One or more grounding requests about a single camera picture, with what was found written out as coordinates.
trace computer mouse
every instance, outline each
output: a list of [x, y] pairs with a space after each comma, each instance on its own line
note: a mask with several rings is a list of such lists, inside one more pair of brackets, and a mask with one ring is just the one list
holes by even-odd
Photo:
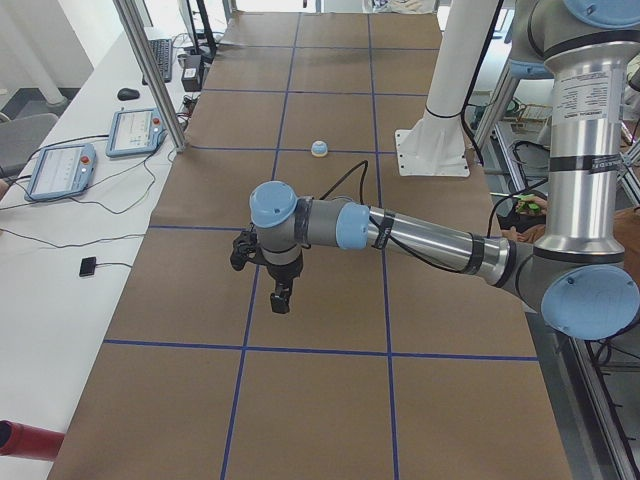
[[133, 88], [121, 88], [118, 91], [118, 100], [122, 100], [123, 102], [126, 100], [135, 100], [136, 98], [140, 98], [140, 92]]

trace chair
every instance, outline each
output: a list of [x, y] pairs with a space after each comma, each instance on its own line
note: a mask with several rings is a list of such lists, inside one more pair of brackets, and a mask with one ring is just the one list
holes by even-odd
[[57, 121], [53, 113], [16, 120], [0, 116], [0, 178], [18, 175]]

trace red object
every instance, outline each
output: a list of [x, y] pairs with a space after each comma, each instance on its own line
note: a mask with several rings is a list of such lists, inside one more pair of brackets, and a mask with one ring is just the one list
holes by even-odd
[[21, 423], [0, 421], [0, 456], [31, 458], [53, 462], [64, 433], [43, 430]]

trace table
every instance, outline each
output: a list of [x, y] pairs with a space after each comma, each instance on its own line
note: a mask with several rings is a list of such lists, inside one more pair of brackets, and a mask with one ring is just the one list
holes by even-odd
[[366, 202], [483, 230], [481, 168], [401, 177], [393, 152], [440, 40], [431, 15], [234, 17], [50, 480], [571, 477], [516, 298], [313, 247], [276, 315], [229, 265], [256, 185], [319, 196], [363, 159]]
[[[162, 32], [150, 29], [149, 38]], [[167, 84], [176, 110], [184, 89], [181, 69], [174, 63]], [[122, 87], [140, 91], [137, 100], [116, 98]], [[148, 108], [154, 101], [129, 43], [122, 34], [69, 105], [44, 144], [109, 132], [113, 113], [121, 108]], [[105, 141], [95, 143], [97, 165], [93, 183], [139, 164], [144, 157], [110, 160]], [[148, 168], [156, 177], [148, 195], [134, 208], [113, 215], [98, 205], [70, 200], [0, 211], [0, 228], [44, 239], [58, 245], [100, 238], [144, 234], [149, 215], [167, 178], [173, 158], [170, 138], [151, 157]], [[25, 168], [28, 174], [35, 161]], [[79, 199], [99, 201], [114, 210], [134, 203], [151, 182], [142, 165], [105, 181]], [[0, 208], [25, 203], [24, 192], [11, 188]], [[83, 257], [98, 262], [131, 264], [142, 238], [97, 243], [83, 248], [54, 249], [31, 240], [0, 234], [0, 358], [1, 417], [11, 421], [66, 431], [95, 359], [129, 268], [99, 267], [93, 277], [79, 278]], [[11, 457], [0, 459], [0, 478], [41, 480], [51, 463]]]

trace blue tape line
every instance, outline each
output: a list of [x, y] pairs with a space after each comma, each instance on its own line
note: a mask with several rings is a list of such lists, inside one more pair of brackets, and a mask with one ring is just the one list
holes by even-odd
[[[202, 93], [231, 92], [231, 93], [296, 93], [302, 95], [371, 95], [371, 92], [325, 92], [316, 90], [256, 90], [256, 89], [233, 89], [233, 88], [203, 88]], [[386, 97], [427, 97], [424, 93], [400, 93], [400, 92], [377, 92], [376, 95]]]
[[538, 357], [521, 357], [511, 355], [466, 355], [456, 353], [405, 353], [394, 352], [399, 358], [436, 358], [443, 360], [490, 360], [495, 362], [537, 362]]
[[[373, 49], [371, 40], [371, 16], [367, 15], [367, 31], [369, 34], [369, 70], [371, 72], [371, 109], [373, 114], [373, 136], [376, 150], [376, 176], [378, 187], [378, 206], [382, 206], [382, 179], [380, 178], [380, 155], [378, 145], [378, 119], [376, 112], [376, 82], [375, 70], [373, 68]], [[389, 288], [387, 282], [387, 256], [383, 250], [381, 255], [382, 261], [382, 285], [384, 294], [384, 318], [387, 334], [387, 371], [389, 375], [389, 415], [391, 418], [391, 445], [393, 450], [393, 478], [400, 479], [400, 461], [398, 459], [398, 428], [396, 416], [396, 394], [395, 382], [393, 376], [393, 343], [391, 338], [391, 314], [389, 311]]]
[[266, 352], [266, 353], [301, 353], [310, 355], [346, 355], [361, 357], [398, 357], [398, 358], [426, 358], [442, 360], [489, 360], [496, 362], [537, 362], [537, 357], [517, 355], [474, 355], [458, 353], [419, 353], [419, 352], [376, 352], [373, 350], [340, 350], [331, 348], [299, 348], [299, 347], [266, 347], [247, 345], [223, 345], [211, 343], [182, 343], [182, 342], [154, 342], [145, 340], [121, 340], [108, 338], [103, 343], [112, 345], [127, 345], [134, 347], [161, 347], [161, 348], [186, 348], [203, 350], [234, 350], [240, 352]]
[[154, 228], [156, 230], [210, 230], [216, 232], [241, 232], [244, 230], [241, 227], [205, 227], [195, 225], [149, 225], [148, 228]]
[[282, 134], [284, 132], [284, 121], [287, 116], [287, 103], [289, 102], [289, 89], [291, 88], [291, 78], [293, 77], [293, 61], [296, 58], [296, 43], [298, 43], [298, 33], [300, 32], [301, 15], [298, 14], [298, 23], [296, 24], [296, 35], [293, 40], [293, 48], [291, 49], [291, 63], [289, 64], [289, 77], [287, 78], [287, 89], [284, 92], [284, 105], [282, 106], [282, 117], [280, 118], [280, 131], [278, 132], [278, 142], [276, 143], [276, 155], [273, 160], [273, 169], [271, 170], [271, 180], [275, 180], [278, 170], [278, 157], [280, 156], [280, 146], [282, 145]]
[[111, 345], [131, 345], [136, 347], [169, 347], [169, 348], [192, 348], [204, 350], [235, 350], [240, 351], [240, 345], [215, 345], [208, 343], [179, 343], [179, 342], [146, 342], [142, 340], [119, 340], [108, 338], [103, 343]]
[[240, 364], [238, 365], [238, 376], [236, 377], [236, 388], [233, 392], [233, 403], [231, 405], [231, 415], [229, 415], [229, 428], [227, 429], [227, 441], [224, 447], [224, 456], [222, 459], [222, 468], [220, 470], [220, 480], [224, 480], [227, 475], [227, 466], [229, 465], [229, 454], [231, 452], [231, 440], [233, 439], [233, 428], [236, 421], [236, 413], [238, 411], [238, 402], [240, 400], [240, 386], [242, 385], [242, 374], [244, 372], [244, 360], [247, 355], [247, 344], [249, 343], [249, 332], [251, 330], [251, 320], [253, 317], [253, 307], [255, 305], [256, 292], [258, 290], [258, 277], [260, 276], [260, 267], [256, 266], [253, 276], [253, 286], [251, 288], [251, 300], [249, 301], [249, 311], [247, 312], [247, 324], [244, 329], [244, 339], [242, 340], [242, 353], [240, 354]]
[[242, 47], [242, 48], [300, 48], [300, 49], [311, 49], [311, 50], [400, 50], [400, 51], [416, 51], [416, 52], [437, 52], [439, 48], [411, 48], [411, 47], [337, 47], [337, 46], [328, 46], [328, 47], [302, 47], [298, 45], [241, 45], [241, 44], [233, 44], [233, 43], [222, 43], [220, 44], [222, 48], [228, 47]]
[[[212, 150], [212, 151], [231, 151], [231, 152], [308, 152], [308, 148], [277, 148], [277, 147], [206, 147], [203, 145], [189, 145], [195, 150]], [[333, 153], [361, 153], [365, 155], [395, 155], [396, 152], [387, 152], [384, 150], [331, 150]]]

